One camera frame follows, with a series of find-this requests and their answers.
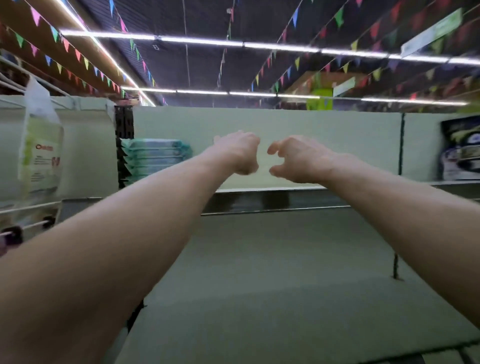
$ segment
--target finger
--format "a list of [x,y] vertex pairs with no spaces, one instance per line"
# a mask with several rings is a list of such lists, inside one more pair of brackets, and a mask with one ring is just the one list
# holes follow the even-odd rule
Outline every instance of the finger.
[[279,149],[280,149],[280,143],[281,143],[281,142],[280,142],[279,140],[273,142],[273,143],[268,147],[267,153],[268,153],[269,155],[271,155],[271,156],[274,155],[274,154],[276,154],[276,153],[279,151]]
[[285,171],[285,164],[280,164],[278,166],[273,166],[272,168],[270,168],[270,174],[274,177],[285,177]]

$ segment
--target forearm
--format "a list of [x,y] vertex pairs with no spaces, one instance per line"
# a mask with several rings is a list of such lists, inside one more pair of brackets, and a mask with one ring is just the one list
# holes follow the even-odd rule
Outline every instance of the forearm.
[[360,162],[330,188],[450,304],[480,327],[480,205]]
[[41,337],[52,321],[68,331],[98,313],[110,318],[101,325],[120,327],[175,261],[208,199],[232,173],[221,158],[203,154],[106,198],[2,258],[0,276],[8,276],[0,283],[2,340],[14,340],[17,328],[25,327],[31,338]]

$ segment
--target ceiling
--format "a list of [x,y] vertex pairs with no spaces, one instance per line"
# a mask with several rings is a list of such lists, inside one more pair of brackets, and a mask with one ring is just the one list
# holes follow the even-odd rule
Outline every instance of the ceiling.
[[[49,1],[29,1],[32,4],[42,3],[37,7],[48,12],[45,6]],[[84,19],[88,19],[91,29],[122,31],[124,27],[124,30],[135,33],[225,39],[230,25],[232,40],[281,43],[284,42],[282,34],[285,31],[285,42],[288,44],[310,43],[349,49],[353,42],[358,41],[358,50],[381,49],[387,52],[400,52],[402,44],[458,8],[463,8],[462,26],[445,36],[436,50],[427,46],[421,52],[478,56],[480,51],[475,37],[480,25],[479,0],[136,0],[134,6],[128,0],[71,0],[70,3]],[[232,7],[233,17],[227,12]],[[340,18],[335,18],[340,9],[343,9],[341,26],[338,25]],[[253,49],[228,49],[224,52],[223,48],[186,48],[160,41],[155,44],[136,41],[133,49],[129,40],[106,40],[104,44],[116,54],[122,65],[128,66],[140,84],[147,87],[152,87],[154,80],[155,87],[163,88],[219,87],[222,90],[246,91],[253,86],[255,91],[268,91],[277,83],[279,92],[282,92],[291,90],[307,71],[312,74],[320,71],[320,77],[327,72],[365,75],[365,83],[357,84],[356,88],[344,94],[348,97],[388,95],[477,99],[477,88],[480,89],[477,82],[480,68],[465,66],[446,68],[424,62],[389,63],[387,60],[351,57],[334,59],[321,54],[272,54]],[[225,63],[220,75],[222,58]],[[124,83],[121,78],[115,82]],[[279,103],[278,99],[259,102],[258,99],[241,97],[150,95],[156,98],[158,104],[166,102],[173,106],[304,107]],[[346,102],[345,107],[378,111],[389,106],[351,101]],[[401,110],[418,109],[410,106]],[[431,107],[427,110],[437,111]]]

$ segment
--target store shelf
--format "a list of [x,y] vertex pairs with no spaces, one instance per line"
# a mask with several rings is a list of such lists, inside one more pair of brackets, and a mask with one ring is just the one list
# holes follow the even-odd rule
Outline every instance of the store shelf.
[[[460,197],[480,201],[480,181],[432,182],[430,185]],[[101,198],[63,200],[58,222],[75,215]],[[208,202],[203,216],[315,210],[350,207],[323,187],[219,190]]]

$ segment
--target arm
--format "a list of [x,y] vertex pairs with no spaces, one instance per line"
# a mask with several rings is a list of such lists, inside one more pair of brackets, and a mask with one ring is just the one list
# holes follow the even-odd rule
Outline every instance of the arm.
[[233,173],[258,168],[237,132],[106,198],[0,263],[2,363],[94,363],[182,251]]
[[319,183],[360,212],[433,289],[480,327],[480,205],[293,136],[273,143],[270,172]]

